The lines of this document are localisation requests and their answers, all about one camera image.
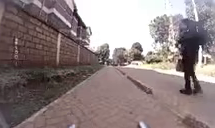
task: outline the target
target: curb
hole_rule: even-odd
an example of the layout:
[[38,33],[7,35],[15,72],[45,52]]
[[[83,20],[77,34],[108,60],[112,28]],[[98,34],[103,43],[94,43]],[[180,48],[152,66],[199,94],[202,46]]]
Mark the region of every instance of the curb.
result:
[[[123,72],[118,68],[116,68],[116,70],[118,70],[122,75],[126,76],[128,80],[130,80],[134,85],[136,85],[139,89],[141,89],[145,93],[154,95],[153,90],[147,87],[142,82],[132,78],[131,76],[127,75],[125,72]],[[166,103],[160,102],[156,97],[152,97],[152,98],[157,100],[159,104],[161,104],[163,107],[167,108],[169,111],[175,114],[179,119],[181,119],[182,123],[188,126],[189,128],[210,128],[206,123],[198,120],[195,116],[190,114],[186,114],[185,116],[183,116],[179,112],[176,112],[171,107],[169,107]]]
[[82,85],[84,85],[84,83],[86,83],[87,81],[89,81],[90,79],[92,79],[94,76],[96,76],[100,71],[102,71],[104,68],[98,70],[97,72],[95,72],[93,75],[91,75],[90,77],[88,77],[86,80],[82,81],[81,83],[79,83],[78,85],[76,85],[75,87],[73,87],[71,90],[69,90],[68,92],[66,92],[65,94],[63,94],[62,96],[60,96],[58,99],[54,100],[53,102],[51,102],[50,104],[46,105],[45,107],[43,107],[42,109],[40,109],[38,112],[34,113],[32,116],[30,116],[29,118],[25,119],[22,123],[18,124],[17,126],[15,126],[14,128],[21,128],[21,126],[24,126],[25,123],[30,123],[32,122],[37,116],[39,116],[40,114],[46,112],[48,110],[49,107],[55,105],[56,103],[58,103],[63,97],[65,97],[68,94],[71,94],[72,92],[74,92],[76,89],[78,89],[79,87],[81,87]]
[[147,87],[146,85],[144,85],[142,82],[132,78],[129,75],[126,75],[125,72],[123,72],[122,70],[116,68],[116,70],[118,70],[122,75],[126,76],[126,78],[128,80],[130,80],[134,85],[136,85],[140,90],[142,90],[143,92],[147,93],[147,94],[151,94],[153,95],[153,91],[151,88]]

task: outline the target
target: man walking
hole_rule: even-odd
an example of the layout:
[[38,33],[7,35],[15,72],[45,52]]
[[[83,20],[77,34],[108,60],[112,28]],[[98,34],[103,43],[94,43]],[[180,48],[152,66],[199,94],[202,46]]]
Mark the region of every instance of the man walking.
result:
[[199,45],[204,41],[198,33],[197,22],[183,19],[180,24],[180,35],[178,44],[182,55],[182,64],[185,79],[185,88],[180,90],[180,93],[191,95],[192,93],[201,93],[202,89],[195,74],[195,64],[198,58]]

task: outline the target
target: overcast sky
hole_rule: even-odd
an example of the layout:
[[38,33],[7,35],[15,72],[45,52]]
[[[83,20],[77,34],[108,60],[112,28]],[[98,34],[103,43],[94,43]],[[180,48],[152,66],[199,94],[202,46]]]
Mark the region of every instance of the overcast sky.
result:
[[[111,54],[116,47],[130,48],[140,42],[144,54],[153,42],[148,24],[158,15],[166,13],[165,0],[75,0],[79,14],[91,26],[91,47],[103,43],[110,45]],[[172,12],[185,15],[184,0],[171,0]]]

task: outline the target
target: red brick wall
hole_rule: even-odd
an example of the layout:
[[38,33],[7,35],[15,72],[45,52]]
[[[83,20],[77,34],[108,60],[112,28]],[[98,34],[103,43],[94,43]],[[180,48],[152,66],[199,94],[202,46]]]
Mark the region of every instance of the red brick wall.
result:
[[77,65],[78,45],[62,36],[60,44],[60,65]]
[[[55,66],[58,31],[33,18],[22,9],[6,6],[0,25],[0,64],[18,67]],[[60,65],[77,64],[77,43],[62,35]],[[96,63],[94,53],[81,48],[81,64]]]

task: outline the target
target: green tree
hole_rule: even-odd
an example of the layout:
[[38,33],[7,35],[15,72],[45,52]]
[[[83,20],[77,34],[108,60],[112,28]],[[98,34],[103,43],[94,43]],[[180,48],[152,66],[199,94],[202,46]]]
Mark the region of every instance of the green tree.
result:
[[109,44],[105,43],[101,46],[98,47],[96,53],[98,54],[98,58],[99,60],[104,64],[105,62],[108,61],[109,59],[109,54],[110,54],[110,50],[109,50]]
[[128,51],[128,61],[131,62],[133,60],[142,60],[142,52],[142,45],[139,42],[134,43]]
[[[206,43],[206,50],[208,50],[215,41],[215,1],[195,0],[195,2],[199,21],[203,23],[209,35],[209,40]],[[189,19],[195,20],[192,1],[185,0],[185,4],[186,15]]]
[[113,52],[113,62],[115,64],[122,64],[127,62],[127,51],[125,48],[115,48]]
[[153,46],[159,53],[165,58],[171,54],[170,47],[173,46],[173,42],[169,41],[169,34],[172,34],[170,29],[170,18],[172,18],[174,35],[171,35],[174,39],[178,36],[179,22],[183,18],[181,14],[174,15],[172,17],[167,15],[157,16],[149,24],[149,31],[151,37],[154,39]]

